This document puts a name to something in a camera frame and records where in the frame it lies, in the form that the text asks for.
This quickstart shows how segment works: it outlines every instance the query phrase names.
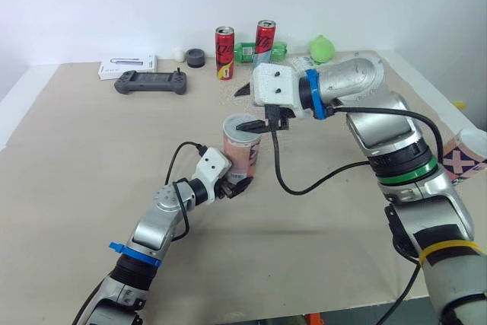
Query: blue clip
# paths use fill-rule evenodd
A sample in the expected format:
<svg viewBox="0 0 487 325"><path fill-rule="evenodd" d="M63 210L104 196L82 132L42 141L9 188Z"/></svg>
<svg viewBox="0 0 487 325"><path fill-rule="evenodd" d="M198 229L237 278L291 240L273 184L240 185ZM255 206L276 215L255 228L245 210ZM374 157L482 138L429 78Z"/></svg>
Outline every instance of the blue clip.
<svg viewBox="0 0 487 325"><path fill-rule="evenodd" d="M307 80L310 82L311 89L311 100L313 101L314 108L314 118L316 119L326 119L325 110L321 104L320 96L320 74L314 69L306 70Z"/></svg>
<svg viewBox="0 0 487 325"><path fill-rule="evenodd" d="M140 253L138 251L135 251L133 249L130 249L129 247L126 247L123 244L117 244L114 242L111 242L110 245L108 246L111 249L114 249L117 253L122 253L128 256L131 256L134 259L140 260L141 262L151 264L152 266L161 266L162 262L159 259L155 259L152 256Z"/></svg>

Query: red soda can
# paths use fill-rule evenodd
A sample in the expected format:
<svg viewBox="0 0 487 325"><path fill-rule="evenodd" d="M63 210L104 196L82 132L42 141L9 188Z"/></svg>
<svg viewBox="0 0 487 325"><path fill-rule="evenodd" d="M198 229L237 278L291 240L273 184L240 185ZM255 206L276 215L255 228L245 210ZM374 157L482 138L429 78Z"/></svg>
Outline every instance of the red soda can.
<svg viewBox="0 0 487 325"><path fill-rule="evenodd" d="M274 43L275 22L260 21L257 24L256 51L253 54L253 68L262 62L271 62L271 50Z"/></svg>
<svg viewBox="0 0 487 325"><path fill-rule="evenodd" d="M220 80L234 76L235 33L232 27L218 27L215 31L216 75Z"/></svg>

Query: white ball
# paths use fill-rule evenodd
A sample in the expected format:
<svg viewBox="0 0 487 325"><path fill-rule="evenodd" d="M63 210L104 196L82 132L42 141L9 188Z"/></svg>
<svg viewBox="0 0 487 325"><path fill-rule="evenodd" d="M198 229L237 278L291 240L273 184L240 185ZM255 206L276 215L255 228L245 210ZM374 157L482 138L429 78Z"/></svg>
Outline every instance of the white ball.
<svg viewBox="0 0 487 325"><path fill-rule="evenodd" d="M173 51L173 59L174 61L177 61L177 62L184 62L184 51L182 51L181 49L175 49Z"/></svg>

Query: black wire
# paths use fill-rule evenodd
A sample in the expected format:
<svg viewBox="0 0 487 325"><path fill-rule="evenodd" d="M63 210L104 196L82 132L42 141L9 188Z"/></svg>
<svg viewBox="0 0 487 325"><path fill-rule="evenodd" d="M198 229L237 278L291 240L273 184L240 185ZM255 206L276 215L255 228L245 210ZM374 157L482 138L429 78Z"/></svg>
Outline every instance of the black wire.
<svg viewBox="0 0 487 325"><path fill-rule="evenodd" d="M164 185L167 185L169 183L170 172L173 170L173 165L174 165L174 161L176 160L176 156L179 154L181 148L183 148L186 145L192 145L195 148L197 148L198 151L202 147L200 144L197 144L196 142L193 142L193 141L185 141L185 142L181 143L177 147L176 151L174 152L173 158L170 159L170 164L169 164L169 168L167 169L166 181L164 182ZM188 233L189 233L189 219L188 219L188 214L187 214L186 208L184 207L183 199L181 198L180 190L177 188L177 184L173 183L173 187L174 187L174 192L176 192L177 200L180 204L181 213L183 213L183 219L184 219L184 232L181 235L173 237L173 240L172 240L172 241L178 241L178 240L182 239L183 237L185 237L186 235L188 235Z"/></svg>
<svg viewBox="0 0 487 325"><path fill-rule="evenodd" d="M421 266L416 264L416 268L414 268L414 272L411 275L411 278L409 279L409 282L404 288L403 293L396 299L396 302L387 310L387 312L379 319L378 322L376 322L375 325L382 325L383 323L386 322L386 320L390 317L390 315L393 314L393 312L399 307L399 305L403 302L404 298L408 295L409 291L411 290L412 285L414 284L416 278L418 277L419 271L421 270Z"/></svg>
<svg viewBox="0 0 487 325"><path fill-rule="evenodd" d="M398 243L393 239L393 247L394 249L396 249L396 252L402 256L404 259L408 260L409 262L413 263L413 264L416 264L418 265L419 264L419 261L416 260L415 258L413 258L412 256L410 256L406 251L404 251L399 245Z"/></svg>
<svg viewBox="0 0 487 325"><path fill-rule="evenodd" d="M164 182L164 185L167 185L169 183L170 172L173 170L173 165L174 165L174 161L176 160L176 156L179 154L181 148L186 145L193 145L195 148L198 148L200 146L200 144L197 144L193 141L185 141L177 147L176 151L173 154L173 158L170 160L169 169L167 169L166 181Z"/></svg>
<svg viewBox="0 0 487 325"><path fill-rule="evenodd" d="M347 164L344 165L343 167L339 167L338 169L335 169L334 171L327 174L325 177L321 178L316 183L311 184L308 188L304 190L292 190L286 185L286 183L284 183L284 180L282 179L281 162L279 158L279 142L277 139L276 131L271 131L271 135L272 135L272 143L274 145L274 168L275 168L275 175L277 176L277 181L279 182L283 190L285 190L287 193L292 194L294 196L302 196L306 193L309 193L310 191L318 187L320 184L326 182L329 178L334 177L338 173L350 169L351 167L361 167L362 165L370 165L368 161L359 161L357 163Z"/></svg>
<svg viewBox="0 0 487 325"><path fill-rule="evenodd" d="M338 107L333 108L333 112L345 113L373 113L373 114L396 114L398 116L406 116L417 119L426 124L433 132L436 140L436 152L438 155L438 163L443 164L443 139L441 138L440 130L436 124L427 116L411 112L410 110L394 110L391 108L367 108L367 107Z"/></svg>
<svg viewBox="0 0 487 325"><path fill-rule="evenodd" d="M188 220L188 214L186 212L186 207L184 207L184 202L183 199L181 198L181 193L180 190L177 188L177 183L173 183L174 191L176 192L177 200L180 203L180 208L181 212L183 213L183 218L184 218L184 232L181 235L178 235L176 237L173 237L173 240L171 241L178 241L179 239L182 239L189 233L189 220Z"/></svg>

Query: game controller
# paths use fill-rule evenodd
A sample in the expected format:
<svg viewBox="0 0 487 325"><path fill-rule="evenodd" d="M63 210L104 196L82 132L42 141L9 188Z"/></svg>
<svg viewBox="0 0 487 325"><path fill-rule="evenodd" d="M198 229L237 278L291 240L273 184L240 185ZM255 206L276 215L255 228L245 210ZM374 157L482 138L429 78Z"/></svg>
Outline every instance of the game controller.
<svg viewBox="0 0 487 325"><path fill-rule="evenodd" d="M131 91L173 91L186 93L186 74L177 68L175 72L124 72L113 85L121 94Z"/></svg>

